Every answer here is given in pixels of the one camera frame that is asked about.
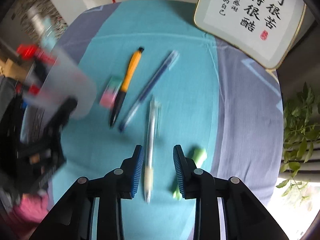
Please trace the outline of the pink sleeved forearm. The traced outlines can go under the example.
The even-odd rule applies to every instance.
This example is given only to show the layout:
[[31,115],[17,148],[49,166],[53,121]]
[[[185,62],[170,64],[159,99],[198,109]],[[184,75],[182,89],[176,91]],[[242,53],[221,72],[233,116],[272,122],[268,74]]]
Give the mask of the pink sleeved forearm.
[[17,239],[29,239],[49,212],[49,194],[23,194],[21,202],[12,208],[8,224]]

